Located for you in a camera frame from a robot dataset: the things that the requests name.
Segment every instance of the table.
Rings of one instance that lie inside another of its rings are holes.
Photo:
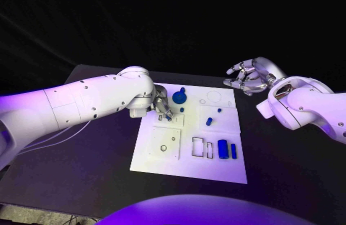
[[[79,65],[66,83],[119,70]],[[222,77],[154,71],[149,77],[155,83],[226,87]],[[62,144],[15,158],[0,181],[0,203],[102,218],[142,200],[204,194],[259,203],[317,224],[344,223],[346,145],[311,124],[291,131],[275,117],[263,119],[255,105],[266,92],[247,97],[235,89],[233,95],[247,184],[129,171],[141,119],[123,110],[95,119]]]

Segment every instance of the small blue piece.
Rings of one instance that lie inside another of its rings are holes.
[[[226,140],[217,141],[217,157],[219,159],[229,159],[229,148]]]
[[[213,119],[209,117],[206,120],[206,126],[210,126]]]
[[[174,92],[171,99],[175,104],[183,104],[185,102],[185,89],[183,87],[180,91]]]
[[[232,159],[236,159],[236,145],[230,144]]]

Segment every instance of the blue object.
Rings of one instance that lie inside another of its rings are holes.
[[[217,157],[220,159],[229,159],[229,148],[226,140],[217,141]]]
[[[173,102],[175,104],[183,104],[185,102],[185,89],[181,87],[180,91],[173,94]]]
[[[236,159],[236,145],[230,144],[232,159]]]
[[[213,119],[209,117],[206,120],[206,126],[210,126]]]

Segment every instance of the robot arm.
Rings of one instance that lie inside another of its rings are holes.
[[[312,78],[286,77],[263,57],[237,63],[226,73],[237,70],[236,79],[226,79],[223,84],[240,89],[247,96],[269,88],[266,100],[255,106],[263,118],[275,116],[291,130],[311,123],[331,139],[346,144],[346,93],[335,94]]]
[[[123,108],[139,118],[155,110],[170,118],[167,91],[142,67],[38,91],[0,97],[0,169],[43,135]]]

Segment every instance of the white board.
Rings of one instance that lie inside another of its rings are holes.
[[[174,117],[171,121],[164,116],[160,120],[162,114],[151,111],[141,118],[129,170],[246,184],[233,90],[155,84],[167,89]],[[181,87],[187,99],[183,104],[175,104],[171,96]],[[207,118],[211,118],[210,126],[206,126]],[[226,140],[229,159],[219,158],[217,140]],[[236,147],[236,159],[232,159],[230,144]],[[201,156],[193,155],[193,149]]]

